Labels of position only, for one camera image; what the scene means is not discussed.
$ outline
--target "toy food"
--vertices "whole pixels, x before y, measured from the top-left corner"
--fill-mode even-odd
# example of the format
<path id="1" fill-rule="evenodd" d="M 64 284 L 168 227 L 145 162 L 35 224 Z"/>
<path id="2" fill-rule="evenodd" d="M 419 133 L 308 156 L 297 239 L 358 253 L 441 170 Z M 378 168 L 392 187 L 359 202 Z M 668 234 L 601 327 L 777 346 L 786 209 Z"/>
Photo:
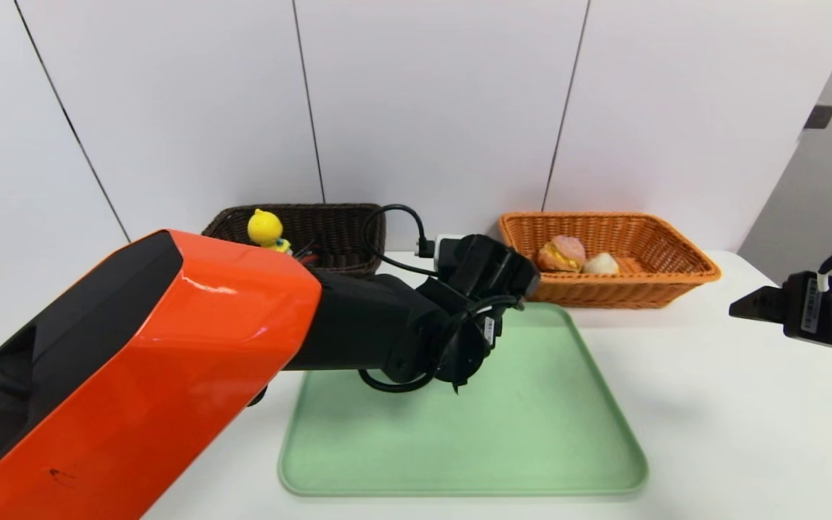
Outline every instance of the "toy food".
<path id="1" fill-rule="evenodd" d="M 620 270 L 609 253 L 599 253 L 584 264 L 584 273 L 592 275 L 617 275 Z"/>
<path id="2" fill-rule="evenodd" d="M 545 271 L 579 273 L 586 263 L 586 248 L 576 237 L 558 235 L 538 250 L 537 263 Z"/>
<path id="3" fill-rule="evenodd" d="M 265 249 L 291 254 L 291 243 L 281 238 L 284 227 L 270 211 L 255 210 L 246 225 L 248 239 Z"/>

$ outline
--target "white label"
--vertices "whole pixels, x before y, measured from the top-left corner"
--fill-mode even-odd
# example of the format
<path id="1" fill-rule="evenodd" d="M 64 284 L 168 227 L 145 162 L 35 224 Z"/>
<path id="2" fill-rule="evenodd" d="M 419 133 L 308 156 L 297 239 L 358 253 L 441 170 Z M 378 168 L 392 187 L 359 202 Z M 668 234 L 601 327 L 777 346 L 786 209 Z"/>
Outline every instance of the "white label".
<path id="1" fill-rule="evenodd" d="M 496 339 L 496 321 L 492 317 L 483 316 L 483 338 L 486 338 L 486 342 L 490 345 Z"/>
<path id="2" fill-rule="evenodd" d="M 805 310 L 802 312 L 802 330 L 811 334 L 818 333 L 818 319 L 820 318 L 820 299 L 823 296 L 818 290 L 818 279 L 808 279 L 808 290 L 805 294 Z"/>

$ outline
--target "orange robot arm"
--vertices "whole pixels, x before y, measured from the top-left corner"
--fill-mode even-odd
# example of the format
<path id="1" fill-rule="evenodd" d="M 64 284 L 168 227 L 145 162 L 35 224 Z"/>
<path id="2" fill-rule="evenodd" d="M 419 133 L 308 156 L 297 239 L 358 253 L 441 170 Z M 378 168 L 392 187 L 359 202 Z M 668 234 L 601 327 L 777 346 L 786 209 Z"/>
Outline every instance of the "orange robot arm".
<path id="1" fill-rule="evenodd" d="M 141 516 L 282 369 L 466 383 L 492 348 L 478 323 L 537 280 L 515 251 L 471 244 L 419 290 L 178 231 L 116 251 L 0 346 L 29 388 L 0 391 L 0 518 Z"/>

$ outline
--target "yellow toy figure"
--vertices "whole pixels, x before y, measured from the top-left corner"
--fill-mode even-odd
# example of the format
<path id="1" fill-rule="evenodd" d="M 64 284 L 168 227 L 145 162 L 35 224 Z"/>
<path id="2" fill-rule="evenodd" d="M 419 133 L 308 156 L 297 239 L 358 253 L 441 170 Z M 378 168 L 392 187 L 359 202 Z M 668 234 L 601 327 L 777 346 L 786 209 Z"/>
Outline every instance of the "yellow toy figure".
<path id="1" fill-rule="evenodd" d="M 249 240 L 265 247 L 265 249 L 291 254 L 291 243 L 281 238 L 281 233 L 284 230 L 281 220 L 278 220 L 274 213 L 258 208 L 250 217 L 246 226 Z"/>

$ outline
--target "wicker basket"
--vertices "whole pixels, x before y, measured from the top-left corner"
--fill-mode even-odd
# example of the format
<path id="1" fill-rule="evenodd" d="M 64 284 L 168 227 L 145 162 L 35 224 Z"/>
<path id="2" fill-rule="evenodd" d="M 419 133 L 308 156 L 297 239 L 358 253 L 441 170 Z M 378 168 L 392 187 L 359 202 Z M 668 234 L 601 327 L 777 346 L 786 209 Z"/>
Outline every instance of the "wicker basket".
<path id="1" fill-rule="evenodd" d="M 258 204 L 231 207 L 221 211 L 202 235 L 252 244 L 246 225 L 256 208 L 276 214 L 285 227 L 284 237 L 295 251 L 319 241 L 319 261 L 312 267 L 353 277 L 369 277 L 381 263 L 361 247 L 361 224 L 377 204 Z M 368 233 L 370 244 L 384 250 L 384 215 L 374 218 Z"/>
<path id="2" fill-rule="evenodd" d="M 721 271 L 673 226 L 641 213 L 509 213 L 499 219 L 506 244 L 534 259 L 555 235 L 577 237 L 590 256 L 607 251 L 621 273 L 542 273 L 532 300 L 568 307 L 667 306 Z"/>

